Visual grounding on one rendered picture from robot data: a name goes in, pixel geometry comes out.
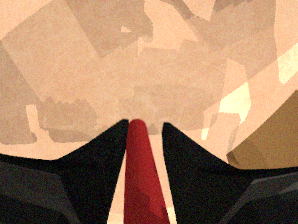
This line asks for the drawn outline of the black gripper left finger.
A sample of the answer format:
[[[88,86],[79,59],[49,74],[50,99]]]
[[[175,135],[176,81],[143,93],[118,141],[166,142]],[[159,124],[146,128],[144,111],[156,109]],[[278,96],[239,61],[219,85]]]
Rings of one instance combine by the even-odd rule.
[[[126,151],[122,119],[55,160],[0,155],[0,194],[59,210],[69,224],[106,224]]]

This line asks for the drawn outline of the red peg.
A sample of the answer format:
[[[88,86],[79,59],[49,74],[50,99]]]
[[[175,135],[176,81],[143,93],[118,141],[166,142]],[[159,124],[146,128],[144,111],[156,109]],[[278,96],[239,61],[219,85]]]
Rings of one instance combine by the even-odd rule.
[[[132,120],[126,137],[122,224],[170,224],[162,193],[144,120]]]

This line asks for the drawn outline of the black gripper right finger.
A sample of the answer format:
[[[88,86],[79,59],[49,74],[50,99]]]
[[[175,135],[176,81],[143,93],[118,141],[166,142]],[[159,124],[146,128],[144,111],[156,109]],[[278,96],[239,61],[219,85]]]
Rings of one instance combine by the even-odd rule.
[[[298,190],[298,167],[234,168],[170,123],[161,143],[177,224],[226,224],[247,201]]]

